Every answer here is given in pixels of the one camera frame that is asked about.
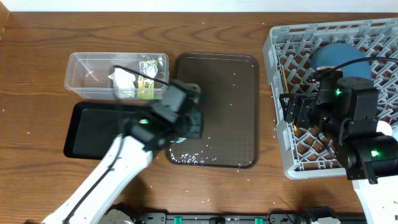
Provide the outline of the light blue rice bowl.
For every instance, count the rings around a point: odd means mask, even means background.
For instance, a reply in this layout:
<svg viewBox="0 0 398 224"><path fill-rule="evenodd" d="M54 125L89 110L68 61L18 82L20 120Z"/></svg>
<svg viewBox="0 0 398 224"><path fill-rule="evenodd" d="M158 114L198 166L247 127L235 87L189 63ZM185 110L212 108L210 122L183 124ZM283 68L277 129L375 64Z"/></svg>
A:
<svg viewBox="0 0 398 224"><path fill-rule="evenodd" d="M170 141L170 143L171 144L180 144L180 143L184 142L185 140L186 140L186 138L175 138L175 139L172 139Z"/></svg>

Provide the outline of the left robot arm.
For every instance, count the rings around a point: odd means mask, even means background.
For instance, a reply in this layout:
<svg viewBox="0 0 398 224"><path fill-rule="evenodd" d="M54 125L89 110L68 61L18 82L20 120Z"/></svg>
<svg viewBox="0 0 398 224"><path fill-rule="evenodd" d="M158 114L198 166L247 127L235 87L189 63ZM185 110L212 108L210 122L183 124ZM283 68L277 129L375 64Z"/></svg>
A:
<svg viewBox="0 0 398 224"><path fill-rule="evenodd" d="M73 195L44 223L98 223L156 151L186 139L200 139L203 112L197 84L175 80L160 100L152 100L121 122L106 155Z"/></svg>

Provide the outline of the white tissue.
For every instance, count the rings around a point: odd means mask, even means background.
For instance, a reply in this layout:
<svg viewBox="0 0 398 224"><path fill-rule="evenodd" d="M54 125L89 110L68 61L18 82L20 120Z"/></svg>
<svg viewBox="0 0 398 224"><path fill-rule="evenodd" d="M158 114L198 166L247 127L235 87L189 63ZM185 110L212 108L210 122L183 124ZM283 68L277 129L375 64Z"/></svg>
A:
<svg viewBox="0 0 398 224"><path fill-rule="evenodd" d="M113 81L114 93L118 98L125 99L135 97L135 74L129 73L121 68L116 68L108 78Z"/></svg>

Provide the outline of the foil and yellow snack wrapper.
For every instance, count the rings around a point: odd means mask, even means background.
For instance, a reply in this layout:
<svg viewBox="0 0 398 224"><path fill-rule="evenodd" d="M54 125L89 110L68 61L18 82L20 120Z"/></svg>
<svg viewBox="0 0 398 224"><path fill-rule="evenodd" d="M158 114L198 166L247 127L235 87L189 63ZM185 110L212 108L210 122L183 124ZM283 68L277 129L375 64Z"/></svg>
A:
<svg viewBox="0 0 398 224"><path fill-rule="evenodd" d="M137 80L137 97L142 100L152 100L154 98L154 81L150 78L155 78L158 72L157 60L146 60L139 62L139 73L147 76L143 77L139 75Z"/></svg>

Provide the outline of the pink cup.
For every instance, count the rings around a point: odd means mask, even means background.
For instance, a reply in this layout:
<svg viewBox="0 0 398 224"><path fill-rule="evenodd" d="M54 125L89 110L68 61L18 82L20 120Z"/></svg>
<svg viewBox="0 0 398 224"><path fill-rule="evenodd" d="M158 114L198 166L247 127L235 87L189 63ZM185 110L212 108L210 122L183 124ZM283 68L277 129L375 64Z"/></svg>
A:
<svg viewBox="0 0 398 224"><path fill-rule="evenodd" d="M386 136L392 136L393 130L392 127L389 123L379 120L377 122L377 127L376 127L376 131L378 133L383 133Z"/></svg>

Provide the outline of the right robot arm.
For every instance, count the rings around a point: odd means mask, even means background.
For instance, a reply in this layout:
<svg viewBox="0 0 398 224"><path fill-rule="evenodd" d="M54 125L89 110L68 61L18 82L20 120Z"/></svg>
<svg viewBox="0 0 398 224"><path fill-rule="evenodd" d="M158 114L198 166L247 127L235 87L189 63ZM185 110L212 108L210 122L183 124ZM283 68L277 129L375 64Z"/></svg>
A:
<svg viewBox="0 0 398 224"><path fill-rule="evenodd" d="M397 140L377 130L379 92L371 80L341 70L316 73L316 93L279 96L284 121L317 128L333 143L368 223L397 223Z"/></svg>

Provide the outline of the blue cup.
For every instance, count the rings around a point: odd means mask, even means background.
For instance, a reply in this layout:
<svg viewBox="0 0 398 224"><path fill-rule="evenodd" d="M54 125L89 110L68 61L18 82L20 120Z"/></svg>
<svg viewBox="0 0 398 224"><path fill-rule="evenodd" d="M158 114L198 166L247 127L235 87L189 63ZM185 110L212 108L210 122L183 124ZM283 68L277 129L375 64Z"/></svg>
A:
<svg viewBox="0 0 398 224"><path fill-rule="evenodd" d="M393 123L392 125L392 137L398 141L398 122Z"/></svg>

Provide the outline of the blue plate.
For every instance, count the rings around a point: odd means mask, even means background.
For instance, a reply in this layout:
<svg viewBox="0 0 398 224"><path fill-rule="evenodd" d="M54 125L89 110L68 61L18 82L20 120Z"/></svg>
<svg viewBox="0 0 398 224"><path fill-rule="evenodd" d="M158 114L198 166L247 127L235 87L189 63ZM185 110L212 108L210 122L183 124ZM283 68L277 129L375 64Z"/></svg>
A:
<svg viewBox="0 0 398 224"><path fill-rule="evenodd" d="M355 47L345 43L332 43L319 48L313 55L310 67L316 70L322 66L332 66L364 58L364 54ZM371 79L369 62L358 62L341 68L344 77L361 77Z"/></svg>

